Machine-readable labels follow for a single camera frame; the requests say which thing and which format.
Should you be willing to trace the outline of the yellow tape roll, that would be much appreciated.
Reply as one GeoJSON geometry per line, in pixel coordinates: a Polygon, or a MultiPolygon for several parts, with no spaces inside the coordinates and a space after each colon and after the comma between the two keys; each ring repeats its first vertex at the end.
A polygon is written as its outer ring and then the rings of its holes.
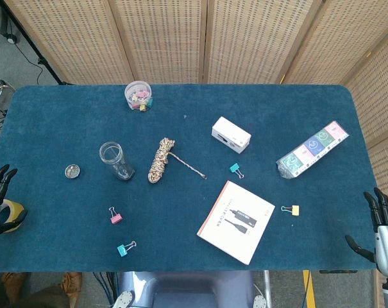
{"type": "Polygon", "coordinates": [[[9,223],[18,218],[20,213],[24,210],[24,207],[17,202],[4,200],[1,205],[1,218],[5,223],[9,223]]]}

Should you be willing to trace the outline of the metal table leg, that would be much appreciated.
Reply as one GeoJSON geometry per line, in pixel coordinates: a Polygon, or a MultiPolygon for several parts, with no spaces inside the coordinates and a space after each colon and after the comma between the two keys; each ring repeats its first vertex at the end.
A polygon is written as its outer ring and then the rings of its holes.
{"type": "Polygon", "coordinates": [[[269,270],[264,270],[263,273],[264,273],[266,308],[272,308],[269,270]]]}

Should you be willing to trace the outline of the clear jar of binder clips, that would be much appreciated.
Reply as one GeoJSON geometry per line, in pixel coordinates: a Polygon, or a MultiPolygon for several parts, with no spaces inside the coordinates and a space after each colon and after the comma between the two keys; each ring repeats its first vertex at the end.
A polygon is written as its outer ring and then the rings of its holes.
{"type": "Polygon", "coordinates": [[[151,86],[144,81],[133,81],[127,84],[124,97],[132,110],[148,111],[153,104],[151,86]]]}

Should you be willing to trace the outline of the white booklet with red edge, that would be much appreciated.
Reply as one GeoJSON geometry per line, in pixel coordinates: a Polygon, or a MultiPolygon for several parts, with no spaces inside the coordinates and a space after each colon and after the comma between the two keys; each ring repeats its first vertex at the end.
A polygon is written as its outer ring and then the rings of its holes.
{"type": "Polygon", "coordinates": [[[275,206],[227,181],[197,236],[248,265],[275,206]]]}

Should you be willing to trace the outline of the blue-grey robot torso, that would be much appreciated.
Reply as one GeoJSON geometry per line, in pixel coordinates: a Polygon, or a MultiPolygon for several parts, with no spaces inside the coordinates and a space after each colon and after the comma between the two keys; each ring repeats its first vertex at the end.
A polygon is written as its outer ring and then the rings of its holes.
{"type": "Polygon", "coordinates": [[[253,272],[128,271],[112,308],[266,308],[253,272]]]}

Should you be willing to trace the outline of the small white cardboard box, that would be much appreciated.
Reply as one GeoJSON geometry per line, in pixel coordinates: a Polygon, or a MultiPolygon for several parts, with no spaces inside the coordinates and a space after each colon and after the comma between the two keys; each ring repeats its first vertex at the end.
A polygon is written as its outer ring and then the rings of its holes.
{"type": "Polygon", "coordinates": [[[251,134],[220,117],[212,126],[212,136],[236,153],[242,153],[249,145],[251,134]]]}

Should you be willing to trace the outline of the black tripod stand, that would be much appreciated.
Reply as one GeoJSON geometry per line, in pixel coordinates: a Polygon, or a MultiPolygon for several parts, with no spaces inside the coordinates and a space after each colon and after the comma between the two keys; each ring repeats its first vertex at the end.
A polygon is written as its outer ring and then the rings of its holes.
{"type": "Polygon", "coordinates": [[[0,0],[0,7],[5,11],[7,16],[10,18],[10,20],[13,22],[15,27],[20,31],[21,35],[24,37],[24,39],[27,41],[27,43],[30,45],[32,50],[37,55],[37,58],[38,58],[37,66],[42,65],[43,67],[45,67],[48,70],[48,72],[51,74],[51,76],[55,79],[57,84],[59,84],[59,85],[72,85],[71,83],[67,83],[66,81],[63,81],[60,79],[60,77],[57,75],[55,70],[50,66],[47,59],[43,56],[43,54],[37,48],[34,41],[31,40],[30,36],[26,32],[26,30],[24,29],[22,24],[19,22],[18,18],[16,18],[15,14],[11,11],[9,6],[5,3],[5,0],[0,0]]]}

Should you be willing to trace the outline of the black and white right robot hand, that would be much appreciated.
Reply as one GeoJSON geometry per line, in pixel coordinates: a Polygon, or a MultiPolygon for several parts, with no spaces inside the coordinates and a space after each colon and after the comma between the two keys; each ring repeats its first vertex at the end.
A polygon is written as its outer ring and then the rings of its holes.
{"type": "Polygon", "coordinates": [[[377,187],[374,188],[374,192],[374,195],[365,192],[364,197],[370,209],[375,250],[371,252],[359,246],[349,235],[345,236],[345,240],[356,254],[376,264],[379,272],[388,278],[388,195],[377,187]]]}

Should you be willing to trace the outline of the brown shoe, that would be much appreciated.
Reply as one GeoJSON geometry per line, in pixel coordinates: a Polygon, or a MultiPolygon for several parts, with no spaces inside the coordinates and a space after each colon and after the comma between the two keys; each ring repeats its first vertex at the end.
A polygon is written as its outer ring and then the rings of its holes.
{"type": "Polygon", "coordinates": [[[28,277],[28,273],[3,273],[1,282],[3,283],[8,301],[10,304],[16,303],[21,297],[22,287],[28,277]]]}
{"type": "Polygon", "coordinates": [[[71,298],[78,297],[81,292],[82,273],[81,272],[66,272],[63,274],[60,287],[64,293],[71,298]]]}

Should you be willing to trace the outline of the blue table cloth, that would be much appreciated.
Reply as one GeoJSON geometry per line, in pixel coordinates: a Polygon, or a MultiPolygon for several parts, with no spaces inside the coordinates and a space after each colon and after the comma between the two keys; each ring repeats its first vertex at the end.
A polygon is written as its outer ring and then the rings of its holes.
{"type": "Polygon", "coordinates": [[[18,169],[6,197],[28,210],[0,235],[2,271],[242,270],[197,236],[227,181],[275,206],[252,270],[362,270],[345,241],[375,245],[363,197],[375,187],[349,90],[340,85],[154,85],[153,106],[131,110],[122,85],[26,86],[0,134],[0,167],[18,169]],[[224,117],[251,134],[240,154],[212,136],[224,117]],[[337,121],[350,135],[293,179],[276,161],[337,121]],[[121,145],[134,176],[101,161],[121,145]],[[238,163],[240,179],[230,171],[238,163]],[[65,176],[80,167],[75,179],[65,176]],[[299,205],[299,216],[281,206],[299,205]],[[112,224],[110,207],[122,216],[112,224]],[[124,257],[117,247],[137,246],[124,257]]]}

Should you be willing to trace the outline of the colourful pack in clear wrap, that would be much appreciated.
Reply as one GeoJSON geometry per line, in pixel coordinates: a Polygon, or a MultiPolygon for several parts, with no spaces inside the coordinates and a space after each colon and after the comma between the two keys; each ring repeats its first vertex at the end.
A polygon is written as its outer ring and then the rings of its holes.
{"type": "Polygon", "coordinates": [[[332,121],[276,161],[280,176],[285,179],[298,177],[349,136],[337,121],[332,121]]]}

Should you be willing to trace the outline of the small metal jar lid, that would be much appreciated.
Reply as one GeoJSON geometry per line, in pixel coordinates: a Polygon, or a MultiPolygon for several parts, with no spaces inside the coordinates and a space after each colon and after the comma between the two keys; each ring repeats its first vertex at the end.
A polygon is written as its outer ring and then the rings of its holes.
{"type": "Polygon", "coordinates": [[[75,179],[80,175],[80,167],[77,164],[70,164],[65,168],[65,176],[68,179],[75,179]]]}

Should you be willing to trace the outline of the clear drinking glass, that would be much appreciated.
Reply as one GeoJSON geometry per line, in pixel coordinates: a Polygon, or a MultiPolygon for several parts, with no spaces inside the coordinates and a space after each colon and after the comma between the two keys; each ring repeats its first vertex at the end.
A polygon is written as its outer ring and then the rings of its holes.
{"type": "Polygon", "coordinates": [[[134,176],[135,170],[126,160],[120,144],[105,142],[99,149],[99,156],[119,180],[127,181],[134,176]]]}

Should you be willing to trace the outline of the woven wicker folding screen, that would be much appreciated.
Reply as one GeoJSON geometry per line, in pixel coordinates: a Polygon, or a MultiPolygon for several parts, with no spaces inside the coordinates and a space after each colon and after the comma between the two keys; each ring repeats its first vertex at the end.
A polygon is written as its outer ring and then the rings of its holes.
{"type": "Polygon", "coordinates": [[[339,84],[388,194],[388,0],[0,0],[66,83],[339,84]]]}

